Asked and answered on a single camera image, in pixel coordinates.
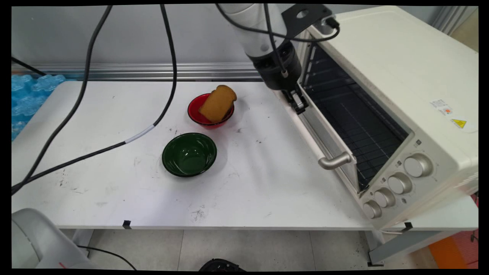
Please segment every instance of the white table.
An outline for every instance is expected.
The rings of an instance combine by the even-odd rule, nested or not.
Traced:
[[[238,95],[234,115],[207,130],[187,115],[196,96],[217,85]],[[36,173],[139,133],[160,114],[170,82],[89,82],[71,121]],[[12,142],[12,185],[73,106],[81,82],[61,84]],[[177,135],[211,137],[217,159],[205,173],[176,177],[161,153]],[[178,82],[160,124],[142,138],[53,172],[12,197],[12,213],[35,208],[59,228],[372,230],[334,171],[322,169],[273,93],[258,82]],[[478,227],[469,196],[412,221],[412,230]]]

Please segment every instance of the floor tile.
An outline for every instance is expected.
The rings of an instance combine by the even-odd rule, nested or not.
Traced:
[[[179,271],[222,258],[246,271],[314,271],[308,231],[185,230]]]
[[[316,270],[366,270],[368,247],[358,231],[311,231]]]
[[[182,230],[95,230],[89,246],[119,254],[138,270],[176,271],[182,235]],[[89,258],[103,269],[131,269],[103,252],[91,251]]]
[[[394,237],[384,235],[385,241]],[[368,245],[359,231],[311,231],[311,242],[318,271],[438,268],[428,248],[388,259],[383,267],[368,267]]]

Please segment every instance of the gray wall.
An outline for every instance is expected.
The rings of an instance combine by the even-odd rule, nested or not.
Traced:
[[[292,4],[279,4],[286,10]],[[376,5],[326,4],[342,13]],[[431,24],[440,6],[400,6]],[[105,6],[12,7],[12,55],[29,64],[82,64]],[[171,4],[167,13],[178,63],[249,62],[213,4]],[[115,6],[95,43],[92,63],[170,63],[157,5]]]

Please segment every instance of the toaster oven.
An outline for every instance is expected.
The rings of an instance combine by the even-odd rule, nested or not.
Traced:
[[[377,229],[477,191],[479,54],[395,6],[336,19],[338,37],[298,49],[295,123],[321,166]]]

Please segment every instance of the table leg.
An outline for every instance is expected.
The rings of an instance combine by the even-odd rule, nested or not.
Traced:
[[[381,244],[377,232],[365,232],[369,243],[369,258],[372,265],[382,265],[387,259],[404,255],[445,239],[458,231],[413,231],[409,230]]]
[[[75,243],[75,245],[79,246],[88,246],[90,243],[91,236],[93,234],[93,229],[77,229],[71,241]],[[89,256],[89,251],[80,248],[80,250],[85,254],[85,256]]]

